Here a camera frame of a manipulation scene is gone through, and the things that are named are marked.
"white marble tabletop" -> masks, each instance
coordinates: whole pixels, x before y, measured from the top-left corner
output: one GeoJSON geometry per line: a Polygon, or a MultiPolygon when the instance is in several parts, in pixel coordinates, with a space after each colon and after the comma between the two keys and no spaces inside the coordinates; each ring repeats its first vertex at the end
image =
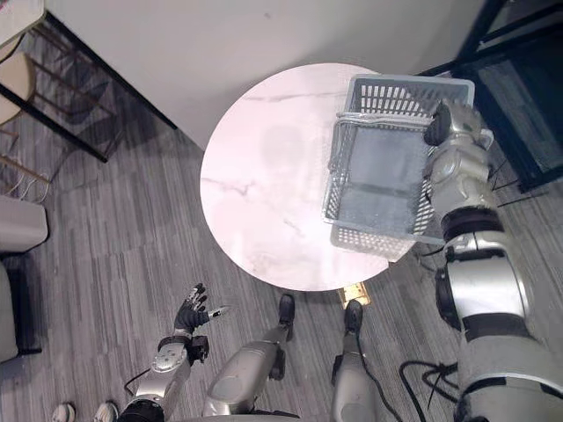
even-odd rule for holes
{"type": "Polygon", "coordinates": [[[0,0],[0,47],[45,16],[44,0],[0,0]]]}
{"type": "Polygon", "coordinates": [[[324,63],[251,88],[223,116],[203,158],[201,203],[225,253],[254,277],[293,290],[331,290],[388,267],[333,246],[322,203],[336,113],[350,78],[375,73],[324,63]]]}

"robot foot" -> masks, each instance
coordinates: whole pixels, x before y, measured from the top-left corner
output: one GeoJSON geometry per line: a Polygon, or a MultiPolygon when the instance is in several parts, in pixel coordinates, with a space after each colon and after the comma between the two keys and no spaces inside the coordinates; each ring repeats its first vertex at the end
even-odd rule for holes
{"type": "Polygon", "coordinates": [[[296,317],[296,301],[292,295],[283,295],[280,299],[280,325],[289,328],[287,341],[293,338],[293,320],[296,317]]]}
{"type": "Polygon", "coordinates": [[[363,320],[363,308],[362,304],[357,300],[352,300],[346,306],[346,312],[344,313],[344,326],[346,328],[346,333],[353,332],[354,334],[359,334],[362,328],[363,320]]]}

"robot finger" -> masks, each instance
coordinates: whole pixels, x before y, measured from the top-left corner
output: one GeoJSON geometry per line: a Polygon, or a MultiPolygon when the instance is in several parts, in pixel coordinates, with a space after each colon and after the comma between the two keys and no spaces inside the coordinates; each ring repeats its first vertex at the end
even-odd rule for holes
{"type": "Polygon", "coordinates": [[[226,305],[220,306],[217,309],[210,310],[208,312],[209,320],[212,320],[213,318],[218,318],[221,315],[226,314],[229,310],[230,310],[230,306],[226,306],[226,305]]]}
{"type": "Polygon", "coordinates": [[[187,297],[186,303],[195,306],[203,292],[205,292],[205,287],[201,283],[196,285],[187,297]]]}
{"type": "Polygon", "coordinates": [[[208,297],[206,295],[198,297],[194,302],[194,310],[201,310],[201,306],[207,299],[208,297]]]}

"metal stool leg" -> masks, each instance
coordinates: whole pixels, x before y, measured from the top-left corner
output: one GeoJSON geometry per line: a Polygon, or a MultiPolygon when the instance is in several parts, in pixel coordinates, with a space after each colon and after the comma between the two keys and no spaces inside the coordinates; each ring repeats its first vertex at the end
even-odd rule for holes
{"type": "Polygon", "coordinates": [[[64,79],[62,79],[60,76],[56,75],[56,73],[53,73],[51,70],[47,69],[45,66],[43,66],[41,63],[35,61],[34,59],[31,59],[31,61],[33,62],[33,65],[47,73],[49,76],[51,76],[55,81],[57,81],[59,84],[65,86],[66,88],[68,88],[71,91],[74,91],[75,93],[77,93],[78,95],[81,95],[82,97],[84,97],[89,103],[91,103],[93,106],[99,107],[102,110],[104,110],[106,113],[108,113],[111,116],[115,116],[115,113],[108,110],[107,108],[105,108],[103,105],[101,105],[95,98],[91,97],[90,95],[88,95],[85,92],[80,91],[76,86],[69,84],[68,82],[66,82],[64,79]]]}

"white cushion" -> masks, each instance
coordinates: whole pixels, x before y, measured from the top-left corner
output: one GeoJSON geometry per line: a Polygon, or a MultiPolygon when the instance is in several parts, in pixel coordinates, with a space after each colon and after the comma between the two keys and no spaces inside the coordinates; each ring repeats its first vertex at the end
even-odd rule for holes
{"type": "Polygon", "coordinates": [[[0,262],[0,362],[18,355],[8,273],[0,262]]]}

